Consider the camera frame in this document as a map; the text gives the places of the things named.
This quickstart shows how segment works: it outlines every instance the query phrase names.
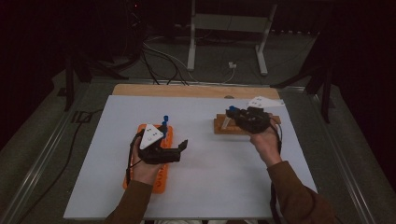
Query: wooden block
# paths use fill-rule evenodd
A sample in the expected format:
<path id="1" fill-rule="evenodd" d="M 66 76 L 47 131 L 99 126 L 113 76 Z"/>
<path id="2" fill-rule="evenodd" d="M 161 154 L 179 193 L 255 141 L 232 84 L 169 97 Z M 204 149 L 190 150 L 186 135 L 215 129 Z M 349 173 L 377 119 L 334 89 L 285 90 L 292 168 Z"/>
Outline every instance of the wooden block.
<path id="1" fill-rule="evenodd" d="M 217 114 L 213 120 L 213 130 L 215 134 L 247 134 L 244 130 L 236 126 L 235 120 L 231 119 L 228 122 L 227 128 L 221 129 L 221 126 L 226 118 L 225 114 Z M 280 124 L 280 117 L 273 116 L 273 119 Z"/>
<path id="2" fill-rule="evenodd" d="M 260 95 L 273 100 L 279 99 L 276 89 L 263 87 L 118 84 L 112 94 L 200 98 L 224 98 L 225 96 L 232 96 L 235 99 L 252 99 Z"/>

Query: white triangle marker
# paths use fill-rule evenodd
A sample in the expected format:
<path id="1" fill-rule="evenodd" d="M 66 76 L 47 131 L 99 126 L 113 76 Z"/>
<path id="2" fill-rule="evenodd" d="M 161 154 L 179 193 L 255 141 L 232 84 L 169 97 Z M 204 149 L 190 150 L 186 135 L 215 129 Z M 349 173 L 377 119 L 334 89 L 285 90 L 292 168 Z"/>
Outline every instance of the white triangle marker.
<path id="1" fill-rule="evenodd" d="M 281 106 L 283 105 L 283 103 L 280 103 L 279 101 L 276 100 L 265 98 L 263 96 L 256 96 L 252 100 L 250 100 L 247 103 L 247 105 L 256 108 L 265 108 L 271 106 Z"/>
<path id="2" fill-rule="evenodd" d="M 145 149 L 151 144 L 155 143 L 158 139 L 163 137 L 163 133 L 158 130 L 154 125 L 147 124 L 145 132 L 143 133 L 142 141 L 140 142 L 140 149 Z"/>

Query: hand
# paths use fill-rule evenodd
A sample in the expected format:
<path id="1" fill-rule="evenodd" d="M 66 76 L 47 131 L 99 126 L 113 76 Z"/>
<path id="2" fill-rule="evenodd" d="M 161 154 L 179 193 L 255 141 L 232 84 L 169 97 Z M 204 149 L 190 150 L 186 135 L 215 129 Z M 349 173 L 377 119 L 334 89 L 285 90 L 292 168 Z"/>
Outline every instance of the hand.
<path id="1" fill-rule="evenodd" d="M 141 161 L 138 155 L 138 147 L 141 140 L 142 138 L 138 137 L 134 142 L 132 160 L 132 164 L 135 164 L 135 166 L 132 168 L 134 169 L 134 180 L 145 184 L 154 185 L 158 171 L 160 171 L 160 169 L 163 167 L 163 164 L 147 164 L 144 161 Z"/>
<path id="2" fill-rule="evenodd" d="M 277 130 L 276 122 L 273 119 L 271 119 L 271 124 Z M 268 127 L 262 133 L 249 133 L 248 135 L 250 136 L 250 142 L 259 152 L 260 157 L 265 162 L 267 167 L 282 161 L 282 158 L 280 157 L 277 150 L 276 133 L 271 127 Z"/>

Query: person's right hand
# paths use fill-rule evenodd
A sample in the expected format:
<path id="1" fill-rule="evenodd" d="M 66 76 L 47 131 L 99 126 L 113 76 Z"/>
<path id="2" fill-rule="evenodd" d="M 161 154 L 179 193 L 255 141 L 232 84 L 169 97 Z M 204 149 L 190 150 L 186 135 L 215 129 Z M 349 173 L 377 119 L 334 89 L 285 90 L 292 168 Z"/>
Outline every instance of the person's right hand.
<path id="1" fill-rule="evenodd" d="M 276 128 L 276 122 L 271 119 L 271 124 Z M 275 165 L 282 161 L 282 158 L 279 155 L 277 150 L 277 138 L 275 131 L 268 127 L 262 133 L 249 133 L 250 142 L 256 148 L 257 152 L 259 152 L 260 157 L 265 162 L 267 167 Z"/>

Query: metal stand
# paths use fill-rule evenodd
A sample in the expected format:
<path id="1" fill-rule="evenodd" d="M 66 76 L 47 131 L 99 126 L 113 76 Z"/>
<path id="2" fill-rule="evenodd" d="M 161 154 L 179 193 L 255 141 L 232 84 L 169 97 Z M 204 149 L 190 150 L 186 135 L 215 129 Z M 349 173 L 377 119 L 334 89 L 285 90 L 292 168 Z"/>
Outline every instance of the metal stand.
<path id="1" fill-rule="evenodd" d="M 260 74 L 268 75 L 267 66 L 262 54 L 268 34 L 271 30 L 272 21 L 276 12 L 276 4 L 273 4 L 268 17 L 243 17 L 195 13 L 195 0 L 191 0 L 191 39 L 187 69 L 194 70 L 195 63 L 195 29 L 243 31 L 262 33 L 262 42 L 256 46 L 257 61 Z"/>
<path id="2" fill-rule="evenodd" d="M 309 79 L 308 84 L 305 87 L 307 94 L 316 94 L 323 85 L 322 101 L 321 101 L 321 115 L 327 123 L 329 120 L 329 102 L 330 102 L 330 91 L 332 88 L 332 68 L 333 64 L 320 64 L 314 66 L 306 71 L 300 73 L 294 77 L 291 77 L 281 83 L 270 85 L 271 88 L 283 89 L 290 84 L 308 76 L 312 76 Z"/>

